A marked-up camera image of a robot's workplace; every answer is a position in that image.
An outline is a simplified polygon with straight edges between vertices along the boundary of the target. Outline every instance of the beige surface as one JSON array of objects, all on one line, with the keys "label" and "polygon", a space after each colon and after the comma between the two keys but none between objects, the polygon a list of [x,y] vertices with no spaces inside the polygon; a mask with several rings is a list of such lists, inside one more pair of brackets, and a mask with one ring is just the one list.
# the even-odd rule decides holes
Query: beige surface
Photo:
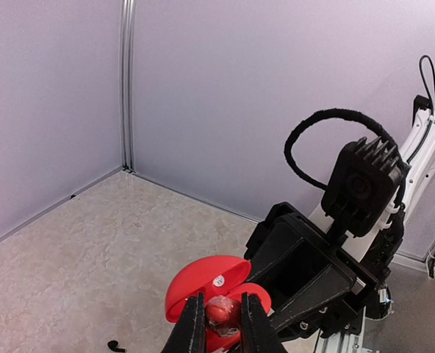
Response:
[{"label": "beige surface", "polygon": [[102,353],[111,339],[160,352],[173,276],[200,257],[242,256],[254,227],[116,174],[0,243],[0,353]]}]

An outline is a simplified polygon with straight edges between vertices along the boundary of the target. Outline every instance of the screw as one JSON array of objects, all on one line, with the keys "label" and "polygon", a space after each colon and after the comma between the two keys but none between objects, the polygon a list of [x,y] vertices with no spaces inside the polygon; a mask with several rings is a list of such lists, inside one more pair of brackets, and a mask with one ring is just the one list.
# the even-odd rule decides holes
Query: screw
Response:
[{"label": "screw", "polygon": [[303,331],[306,331],[306,330],[309,328],[309,324],[306,323],[305,321],[301,321],[301,322],[299,323],[299,327],[300,327]]}]

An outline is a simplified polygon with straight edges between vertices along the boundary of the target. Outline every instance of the wall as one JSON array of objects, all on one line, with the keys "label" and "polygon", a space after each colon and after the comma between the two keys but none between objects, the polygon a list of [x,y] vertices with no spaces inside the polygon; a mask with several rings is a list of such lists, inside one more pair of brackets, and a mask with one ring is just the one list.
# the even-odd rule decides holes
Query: wall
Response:
[{"label": "wall", "polygon": [[121,164],[120,1],[0,1],[0,237]]},{"label": "wall", "polygon": [[[254,218],[283,200],[309,214],[321,192],[286,165],[288,134],[345,107],[402,143],[424,93],[417,61],[435,63],[435,1],[140,1],[134,47],[140,174]],[[365,134],[325,122],[294,153],[327,181],[340,148]],[[402,248],[413,257],[435,236],[435,185],[427,194]]]}]

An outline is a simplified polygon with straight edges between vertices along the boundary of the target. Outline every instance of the white dot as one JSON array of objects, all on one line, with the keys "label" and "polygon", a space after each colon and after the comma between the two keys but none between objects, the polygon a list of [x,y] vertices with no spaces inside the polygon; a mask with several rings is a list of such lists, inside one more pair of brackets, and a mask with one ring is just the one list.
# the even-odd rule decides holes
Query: white dot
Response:
[{"label": "white dot", "polygon": [[212,284],[216,287],[222,287],[224,285],[224,282],[224,277],[222,275],[219,275],[212,281]]}]

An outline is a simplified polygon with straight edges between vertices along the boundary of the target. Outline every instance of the red container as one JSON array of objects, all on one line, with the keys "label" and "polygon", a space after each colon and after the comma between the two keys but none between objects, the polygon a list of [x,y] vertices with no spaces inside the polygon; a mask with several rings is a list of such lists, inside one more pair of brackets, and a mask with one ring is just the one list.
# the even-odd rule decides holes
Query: red container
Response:
[{"label": "red container", "polygon": [[[251,271],[250,261],[235,256],[205,257],[189,264],[179,272],[170,284],[165,297],[165,317],[176,323],[184,309],[187,298],[204,295],[204,304],[215,296],[225,296],[241,302],[242,294],[256,294],[265,312],[271,308],[271,299],[265,289],[255,283],[244,283]],[[207,351],[228,349],[240,340],[240,333],[230,338],[221,338],[206,331]]]}]

